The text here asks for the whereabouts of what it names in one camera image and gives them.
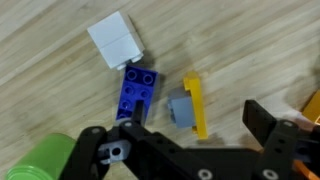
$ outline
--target wood grain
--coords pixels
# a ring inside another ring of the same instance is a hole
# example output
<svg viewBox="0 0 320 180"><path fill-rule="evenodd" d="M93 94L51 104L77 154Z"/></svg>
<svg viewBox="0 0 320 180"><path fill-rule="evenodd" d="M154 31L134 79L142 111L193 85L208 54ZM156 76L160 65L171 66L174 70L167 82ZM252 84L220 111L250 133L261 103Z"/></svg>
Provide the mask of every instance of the wood grain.
<svg viewBox="0 0 320 180"><path fill-rule="evenodd" d="M123 72L110 70L86 29L127 13L161 73L147 128L179 145L260 146L241 122L246 99L277 117L320 86L319 0L0 0L0 175L52 132L77 138L112 127ZM176 129L168 92L199 72L210 138ZM132 179L122 164L106 179Z"/></svg>

